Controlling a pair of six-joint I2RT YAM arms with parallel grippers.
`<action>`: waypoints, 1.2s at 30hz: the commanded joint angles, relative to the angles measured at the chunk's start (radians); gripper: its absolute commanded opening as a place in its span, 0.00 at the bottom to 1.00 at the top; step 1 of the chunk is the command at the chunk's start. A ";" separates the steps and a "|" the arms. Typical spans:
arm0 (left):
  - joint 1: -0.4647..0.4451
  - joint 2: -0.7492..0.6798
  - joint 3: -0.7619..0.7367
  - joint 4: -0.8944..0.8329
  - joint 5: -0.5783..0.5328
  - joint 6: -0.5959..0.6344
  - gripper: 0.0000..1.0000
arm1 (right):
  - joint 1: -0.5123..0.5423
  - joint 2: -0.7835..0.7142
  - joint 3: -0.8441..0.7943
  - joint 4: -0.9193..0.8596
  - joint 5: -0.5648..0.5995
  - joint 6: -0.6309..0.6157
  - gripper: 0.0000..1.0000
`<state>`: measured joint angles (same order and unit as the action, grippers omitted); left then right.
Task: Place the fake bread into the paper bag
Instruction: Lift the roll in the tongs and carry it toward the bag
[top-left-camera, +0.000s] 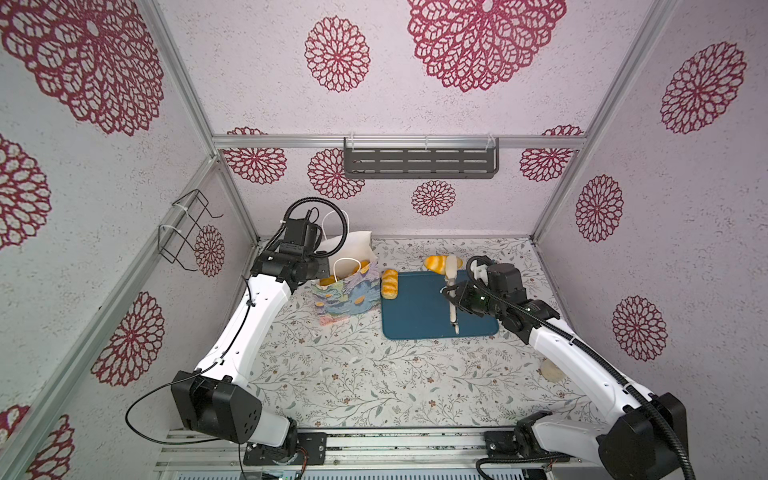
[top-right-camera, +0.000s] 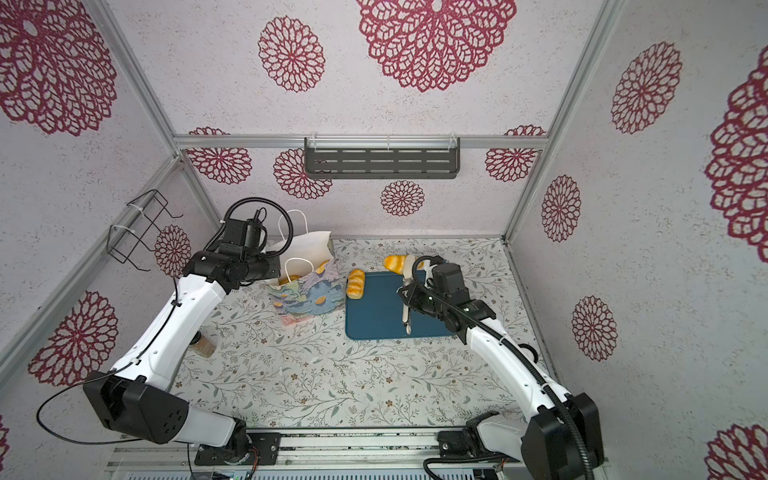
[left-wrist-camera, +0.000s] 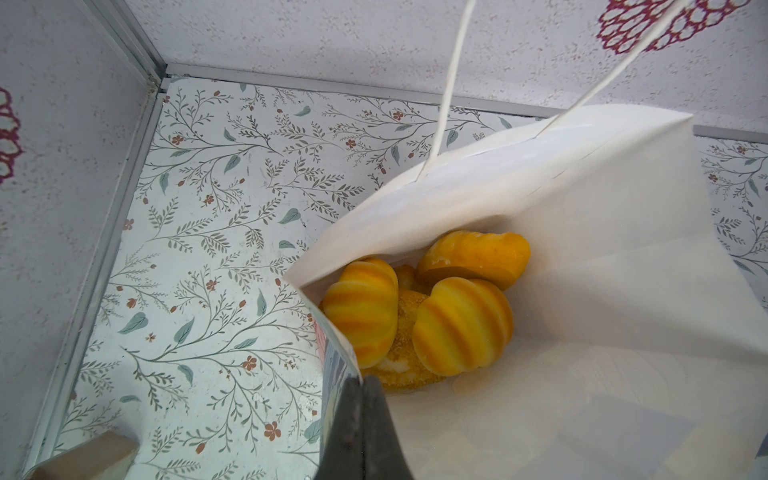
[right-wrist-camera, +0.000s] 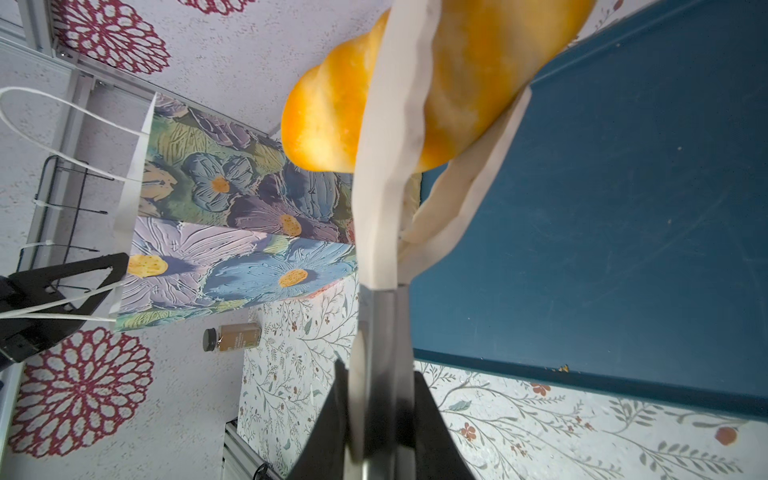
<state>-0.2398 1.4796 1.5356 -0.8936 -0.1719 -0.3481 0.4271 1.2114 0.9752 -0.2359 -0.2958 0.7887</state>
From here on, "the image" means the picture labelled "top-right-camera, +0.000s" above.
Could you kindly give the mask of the croissant bread top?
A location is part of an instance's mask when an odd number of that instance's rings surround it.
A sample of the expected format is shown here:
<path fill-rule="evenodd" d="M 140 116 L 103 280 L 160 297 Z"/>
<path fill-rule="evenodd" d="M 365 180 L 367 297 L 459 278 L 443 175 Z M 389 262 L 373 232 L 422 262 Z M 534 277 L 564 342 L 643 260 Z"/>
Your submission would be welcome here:
<path fill-rule="evenodd" d="M 402 267 L 404 257 L 407 255 L 389 255 L 383 261 L 383 266 L 386 270 L 402 275 Z"/>

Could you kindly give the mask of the striped bread roll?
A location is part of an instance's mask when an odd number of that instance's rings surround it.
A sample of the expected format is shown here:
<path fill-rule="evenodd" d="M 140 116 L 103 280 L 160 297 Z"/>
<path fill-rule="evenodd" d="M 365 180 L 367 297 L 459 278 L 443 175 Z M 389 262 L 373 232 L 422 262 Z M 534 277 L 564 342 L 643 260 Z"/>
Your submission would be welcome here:
<path fill-rule="evenodd" d="M 359 300 L 364 295 L 366 274 L 361 269 L 352 270 L 347 277 L 346 296 L 350 300 Z"/>

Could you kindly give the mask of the floral paper gift bag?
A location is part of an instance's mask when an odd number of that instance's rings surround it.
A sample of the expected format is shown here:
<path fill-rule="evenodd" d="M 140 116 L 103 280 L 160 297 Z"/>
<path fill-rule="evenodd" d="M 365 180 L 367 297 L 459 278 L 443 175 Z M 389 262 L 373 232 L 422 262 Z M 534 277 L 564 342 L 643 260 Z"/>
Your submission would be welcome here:
<path fill-rule="evenodd" d="M 292 213 L 278 220 L 282 240 L 273 245 L 275 249 L 287 248 L 279 256 L 280 276 L 266 283 L 268 298 L 285 326 L 335 312 L 345 298 L 332 233 L 306 229 L 288 241 L 283 229 Z"/>

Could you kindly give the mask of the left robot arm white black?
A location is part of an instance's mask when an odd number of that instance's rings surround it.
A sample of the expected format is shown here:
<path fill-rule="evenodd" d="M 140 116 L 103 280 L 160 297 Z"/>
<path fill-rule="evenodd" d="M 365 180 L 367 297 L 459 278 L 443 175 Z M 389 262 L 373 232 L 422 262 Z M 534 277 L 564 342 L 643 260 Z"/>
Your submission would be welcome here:
<path fill-rule="evenodd" d="M 195 407 L 170 389 L 193 338 L 223 299 L 279 275 L 276 257 L 196 253 L 134 346 L 109 372 L 88 375 L 83 391 L 101 424 L 155 444 L 197 444 L 220 463 L 245 462 L 252 443 L 244 421 Z"/>

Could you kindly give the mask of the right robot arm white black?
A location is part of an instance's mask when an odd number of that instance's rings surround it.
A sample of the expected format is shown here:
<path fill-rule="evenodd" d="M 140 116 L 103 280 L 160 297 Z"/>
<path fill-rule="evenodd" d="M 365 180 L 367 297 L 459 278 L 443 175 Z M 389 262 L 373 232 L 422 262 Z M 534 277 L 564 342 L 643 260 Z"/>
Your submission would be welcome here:
<path fill-rule="evenodd" d="M 403 278 L 397 294 L 404 326 L 414 311 L 440 320 L 486 362 L 523 414 L 512 421 L 492 411 L 439 433 L 441 453 L 424 460 L 426 474 L 437 478 L 435 464 L 517 461 L 534 479 L 594 478 L 604 462 L 595 402 L 572 394 L 524 354 L 496 313 L 471 297 L 459 265 L 440 256 L 391 255 L 384 266 Z"/>

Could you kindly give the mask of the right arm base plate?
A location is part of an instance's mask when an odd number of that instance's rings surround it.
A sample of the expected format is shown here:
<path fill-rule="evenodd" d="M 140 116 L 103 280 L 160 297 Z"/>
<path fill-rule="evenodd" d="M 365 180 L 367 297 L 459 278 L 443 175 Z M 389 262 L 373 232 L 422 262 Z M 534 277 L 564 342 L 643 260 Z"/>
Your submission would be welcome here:
<path fill-rule="evenodd" d="M 443 460 L 462 461 L 520 461 L 520 452 L 506 451 L 500 448 L 488 448 L 480 439 L 479 434 L 471 429 L 442 430 L 437 433 L 439 457 Z"/>

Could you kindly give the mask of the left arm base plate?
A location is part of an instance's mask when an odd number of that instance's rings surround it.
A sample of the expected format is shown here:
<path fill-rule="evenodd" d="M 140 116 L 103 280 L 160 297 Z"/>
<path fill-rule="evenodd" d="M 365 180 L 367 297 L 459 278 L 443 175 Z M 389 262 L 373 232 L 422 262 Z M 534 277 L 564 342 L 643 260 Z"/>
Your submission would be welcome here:
<path fill-rule="evenodd" d="M 235 432 L 222 447 L 202 445 L 193 460 L 194 466 L 275 465 L 282 435 L 280 433 Z"/>

